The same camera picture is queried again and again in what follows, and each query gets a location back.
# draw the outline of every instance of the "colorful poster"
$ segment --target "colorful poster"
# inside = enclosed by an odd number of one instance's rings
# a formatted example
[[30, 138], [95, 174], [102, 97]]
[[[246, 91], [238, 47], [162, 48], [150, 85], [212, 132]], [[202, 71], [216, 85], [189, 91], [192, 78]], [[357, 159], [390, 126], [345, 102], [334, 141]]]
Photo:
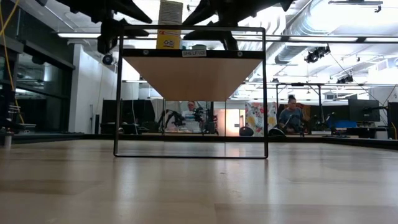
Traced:
[[[181, 25], [182, 23], [181, 2], [161, 0], [159, 9], [159, 25]], [[158, 30], [157, 49], [180, 49], [180, 30]]]
[[[268, 131], [276, 124], [276, 103], [270, 102], [267, 104], [267, 120]], [[254, 131], [256, 137], [264, 136], [264, 107], [262, 103], [246, 102], [246, 127]]]

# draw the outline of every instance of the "computer monitor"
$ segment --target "computer monitor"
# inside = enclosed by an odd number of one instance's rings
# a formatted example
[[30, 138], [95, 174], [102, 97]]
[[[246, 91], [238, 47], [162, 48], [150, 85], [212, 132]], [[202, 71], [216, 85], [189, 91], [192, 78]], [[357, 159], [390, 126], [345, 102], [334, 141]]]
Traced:
[[359, 122], [380, 121], [379, 102], [377, 100], [348, 100], [349, 119]]

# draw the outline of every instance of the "cable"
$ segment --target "cable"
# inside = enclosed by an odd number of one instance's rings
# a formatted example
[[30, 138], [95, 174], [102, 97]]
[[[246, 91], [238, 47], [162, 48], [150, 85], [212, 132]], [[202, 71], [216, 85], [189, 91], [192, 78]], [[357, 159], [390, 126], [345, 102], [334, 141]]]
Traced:
[[[11, 18], [12, 15], [14, 14], [15, 8], [17, 7], [18, 2], [19, 2], [19, 0], [17, 0], [17, 2], [15, 3], [14, 9], [12, 10], [12, 12], [11, 12], [11, 14], [9, 15], [9, 17], [8, 17], [8, 19], [7, 19], [7, 21], [6, 21], [5, 24], [3, 24], [3, 19], [2, 19], [2, 8], [1, 8], [1, 5], [0, 5], [0, 21], [1, 21], [1, 27], [2, 27], [1, 33], [4, 32], [4, 29], [5, 29], [6, 26], [7, 26], [7, 22], [10, 20], [10, 18]], [[9, 75], [9, 79], [10, 79], [10, 83], [11, 83], [11, 89], [12, 89], [13, 92], [15, 92], [16, 89], [15, 89], [15, 87], [14, 87], [14, 81], [12, 80], [10, 62], [9, 62], [8, 52], [7, 52], [6, 35], [5, 35], [5, 34], [2, 35], [2, 39], [3, 39], [3, 42], [4, 42], [4, 54], [6, 55], [6, 64], [7, 64], [8, 75]], [[15, 104], [16, 104], [16, 106], [17, 106], [19, 119], [21, 120], [21, 123], [22, 123], [22, 124], [25, 124], [25, 121], [24, 121], [24, 119], [23, 119], [23, 117], [22, 117], [22, 115], [21, 115], [21, 109], [19, 108], [17, 98], [14, 97], [14, 100], [15, 100]]]
[[[351, 76], [351, 75], [343, 68], [343, 66], [341, 66], [340, 63], [338, 63], [338, 61], [336, 60], [336, 58], [335, 58], [331, 53], [330, 53], [330, 56], [333, 58], [333, 60], [338, 64], [338, 66], [340, 66], [340, 68], [341, 68], [347, 75]], [[384, 104], [382, 104], [378, 99], [376, 99], [374, 96], [372, 96], [372, 94], [370, 94], [370, 92], [369, 92], [367, 89], [363, 88], [363, 86], [360, 85], [359, 83], [357, 83], [355, 80], [354, 80], [354, 82], [355, 82], [355, 84], [357, 84], [359, 87], [361, 87], [369, 96], [371, 96], [373, 99], [375, 99], [377, 102], [379, 102], [380, 105], [383, 105], [383, 106], [384, 106]]]
[[383, 106], [387, 103], [388, 98], [390, 98], [391, 94], [394, 92], [398, 84], [394, 85], [393, 89], [391, 90], [390, 94], [387, 96], [386, 100], [383, 103]]
[[391, 124], [392, 124], [392, 127], [394, 128], [394, 132], [396, 133], [396, 140], [397, 140], [397, 128], [393, 122], [391, 122]]
[[7, 27], [8, 23], [10, 22], [12, 15], [14, 15], [15, 10], [17, 9], [18, 3], [19, 3], [19, 0], [17, 0], [15, 2], [14, 8], [12, 8], [12, 11], [11, 11], [10, 15], [8, 16], [8, 18], [6, 20], [6, 23], [1, 26], [2, 28], [1, 28], [1, 31], [0, 31], [0, 35], [2, 35], [4, 33], [4, 31], [6, 30], [6, 27]]
[[98, 114], [98, 105], [100, 103], [100, 97], [101, 97], [101, 87], [102, 87], [102, 79], [104, 76], [104, 65], [101, 65], [101, 81], [99, 82], [99, 90], [98, 90], [98, 99], [97, 99], [97, 107], [95, 109], [95, 114]]

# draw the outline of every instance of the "person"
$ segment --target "person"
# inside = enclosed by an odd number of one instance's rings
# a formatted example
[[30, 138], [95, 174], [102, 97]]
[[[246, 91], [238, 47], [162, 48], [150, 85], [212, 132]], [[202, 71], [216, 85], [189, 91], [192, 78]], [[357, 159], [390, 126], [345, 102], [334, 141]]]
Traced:
[[183, 121], [185, 123], [185, 127], [193, 133], [200, 133], [200, 123], [195, 121], [195, 102], [188, 101], [187, 106], [188, 110], [182, 112], [182, 116], [185, 119]]
[[288, 107], [284, 109], [279, 115], [279, 128], [284, 129], [285, 125], [287, 133], [296, 133], [301, 125], [301, 120], [303, 119], [303, 113], [300, 108], [296, 107], [296, 98], [293, 95], [289, 96], [287, 102]]

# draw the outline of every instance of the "camera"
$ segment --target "camera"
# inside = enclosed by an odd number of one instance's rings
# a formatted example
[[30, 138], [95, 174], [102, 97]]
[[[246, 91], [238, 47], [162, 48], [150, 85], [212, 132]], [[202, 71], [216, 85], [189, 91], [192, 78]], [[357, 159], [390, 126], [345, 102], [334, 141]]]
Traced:
[[106, 54], [102, 58], [102, 63], [104, 63], [104, 65], [113, 65], [116, 62], [117, 62], [117, 60], [113, 57], [112, 54]]
[[193, 110], [193, 116], [195, 117], [196, 122], [203, 122], [203, 117], [202, 115], [207, 112], [207, 109], [203, 109], [202, 107], [195, 108]]

